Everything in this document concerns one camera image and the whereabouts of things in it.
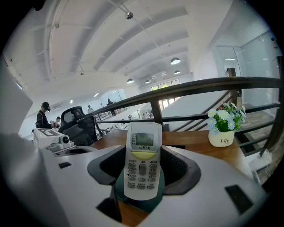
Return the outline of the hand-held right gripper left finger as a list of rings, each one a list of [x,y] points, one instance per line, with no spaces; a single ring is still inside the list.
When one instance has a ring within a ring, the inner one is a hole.
[[[103,154],[55,157],[16,134],[0,133],[0,176],[14,200],[15,224],[122,227],[115,190],[88,172]]]

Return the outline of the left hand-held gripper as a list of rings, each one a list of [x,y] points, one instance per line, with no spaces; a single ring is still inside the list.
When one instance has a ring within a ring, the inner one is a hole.
[[[34,129],[33,142],[40,149],[48,149],[54,157],[65,157],[96,151],[90,146],[75,146],[69,137],[52,129]]]

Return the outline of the black office chair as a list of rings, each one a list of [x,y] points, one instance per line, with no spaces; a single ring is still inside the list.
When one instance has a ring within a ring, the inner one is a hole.
[[[98,140],[94,116],[85,115],[80,106],[62,112],[59,133],[67,135],[76,146],[91,146]]]

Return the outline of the white pot of artificial flowers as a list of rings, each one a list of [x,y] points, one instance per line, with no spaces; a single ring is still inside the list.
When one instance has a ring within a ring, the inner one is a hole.
[[[234,141],[235,132],[245,123],[246,108],[237,108],[234,103],[224,103],[220,110],[208,112],[208,139],[214,147],[228,147]]]

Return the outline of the white remote control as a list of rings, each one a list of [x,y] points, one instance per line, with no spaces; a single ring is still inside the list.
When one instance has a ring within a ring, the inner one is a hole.
[[[145,201],[158,194],[162,126],[150,122],[128,125],[124,167],[124,195]]]

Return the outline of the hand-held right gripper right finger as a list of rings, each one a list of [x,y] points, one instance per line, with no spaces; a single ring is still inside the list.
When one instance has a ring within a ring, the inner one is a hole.
[[[186,194],[163,196],[158,206],[137,227],[240,227],[265,202],[268,195],[252,178],[228,162],[169,147],[199,165],[199,182]],[[252,202],[240,214],[225,187],[238,185]]]

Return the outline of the dark metal railing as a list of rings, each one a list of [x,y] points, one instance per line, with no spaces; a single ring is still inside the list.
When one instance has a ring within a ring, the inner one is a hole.
[[[258,140],[242,143],[240,145],[241,147],[245,147],[261,141],[266,141],[264,147],[260,149],[260,151],[263,153],[264,150],[270,150],[277,144],[282,132],[284,131],[284,80],[282,79],[265,78],[265,77],[230,77],[230,78],[227,77],[227,78],[211,78],[211,79],[197,80],[193,82],[187,82],[179,85],[170,86],[161,90],[155,90],[140,95],[136,95],[134,97],[127,98],[125,100],[111,104],[107,107],[96,110],[92,113],[92,115],[96,116],[99,115],[100,113],[112,110],[135,106],[138,104],[150,103],[154,117],[151,119],[147,119],[147,122],[155,122],[158,124],[163,124],[164,122],[172,122],[172,121],[205,120],[207,119],[207,115],[205,113],[187,115],[187,116],[163,117],[159,109],[158,102],[163,98],[175,98],[175,97],[216,92],[216,91],[230,92],[232,90],[261,89],[261,88],[277,88],[279,90],[278,102],[249,108],[247,109],[247,113],[253,113],[261,110],[276,108],[277,111],[275,119],[269,123],[264,123],[259,126],[251,127],[249,129],[239,130],[238,133],[244,134],[271,125],[272,129],[269,135],[262,137]]]

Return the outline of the dark green box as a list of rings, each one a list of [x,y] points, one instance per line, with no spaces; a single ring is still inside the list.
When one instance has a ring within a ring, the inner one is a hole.
[[[146,213],[151,213],[161,202],[163,197],[163,191],[165,188],[165,178],[164,172],[161,170],[160,172],[160,179],[158,185],[158,193],[157,196],[145,201],[138,201],[129,199],[127,196],[124,195],[124,171],[122,171],[116,180],[115,184],[115,192],[117,199],[124,204],[130,205],[131,207],[137,208],[138,210],[144,211]]]

